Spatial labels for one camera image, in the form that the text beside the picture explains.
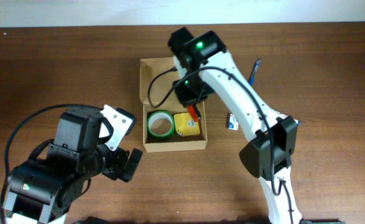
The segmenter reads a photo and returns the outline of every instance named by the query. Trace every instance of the yellow object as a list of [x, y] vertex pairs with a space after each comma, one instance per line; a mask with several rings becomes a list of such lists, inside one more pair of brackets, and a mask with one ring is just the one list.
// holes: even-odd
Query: yellow object
[[189, 113], [174, 115], [175, 131], [182, 137], [200, 134], [199, 122], [195, 122]]

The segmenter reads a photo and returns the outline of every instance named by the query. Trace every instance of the open cardboard box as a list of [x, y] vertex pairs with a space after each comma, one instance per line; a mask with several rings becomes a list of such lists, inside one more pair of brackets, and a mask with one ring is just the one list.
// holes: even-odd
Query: open cardboard box
[[[148, 114], [158, 110], [168, 111], [174, 115], [176, 113], [187, 112], [178, 101], [175, 93], [172, 93], [169, 98], [159, 108], [153, 108], [150, 106], [147, 99], [147, 89], [150, 82], [156, 75], [172, 68], [172, 58], [148, 58], [141, 59], [140, 70], [140, 82], [139, 82], [139, 98], [144, 104], [144, 147], [146, 152], [165, 152], [165, 151], [182, 151], [182, 150], [195, 150], [205, 149], [207, 144], [207, 130], [206, 130], [206, 114], [204, 102], [197, 104], [197, 108], [201, 114], [201, 120], [199, 120], [200, 135], [181, 137], [174, 132], [173, 136], [165, 141], [154, 139], [147, 130], [147, 118]], [[179, 75], [177, 72], [170, 72], [166, 75], [158, 78], [152, 85], [150, 90], [150, 98], [154, 105], [157, 105], [167, 92], [172, 87], [172, 82], [178, 80]]]

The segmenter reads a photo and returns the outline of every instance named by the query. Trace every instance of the white wall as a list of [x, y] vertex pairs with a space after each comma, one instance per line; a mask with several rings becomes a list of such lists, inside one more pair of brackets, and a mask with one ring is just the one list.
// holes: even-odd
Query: white wall
[[0, 27], [365, 21], [365, 0], [0, 0]]

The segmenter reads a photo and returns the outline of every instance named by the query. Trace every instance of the red object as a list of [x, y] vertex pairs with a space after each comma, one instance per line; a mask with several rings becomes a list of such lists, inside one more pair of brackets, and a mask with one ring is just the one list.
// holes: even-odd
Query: red object
[[188, 106], [188, 112], [189, 112], [190, 116], [192, 116], [192, 118], [193, 118], [193, 120], [194, 120], [195, 122], [198, 122], [198, 121], [199, 121], [199, 117], [198, 117], [198, 115], [196, 114], [196, 111], [195, 111], [195, 108], [194, 108], [194, 106], [193, 106], [193, 105], [189, 105], [189, 106]]

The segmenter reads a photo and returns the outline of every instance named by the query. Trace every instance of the tabletop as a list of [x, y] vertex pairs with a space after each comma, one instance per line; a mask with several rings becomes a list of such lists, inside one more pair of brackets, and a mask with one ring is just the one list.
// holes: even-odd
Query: tabletop
[[[170, 57], [181, 26], [0, 29], [0, 191], [3, 154], [16, 125], [59, 103], [121, 107], [137, 124], [121, 147], [142, 149], [139, 59]], [[292, 155], [292, 187], [308, 220], [365, 223], [365, 22], [188, 26], [214, 30], [273, 109], [301, 121]], [[63, 110], [27, 123], [11, 146], [11, 168], [53, 138]], [[229, 110], [206, 101], [205, 150], [144, 153], [133, 180], [93, 178], [66, 223], [88, 216], [111, 222], [221, 222], [267, 218], [259, 181], [239, 160], [247, 144], [225, 127]]]

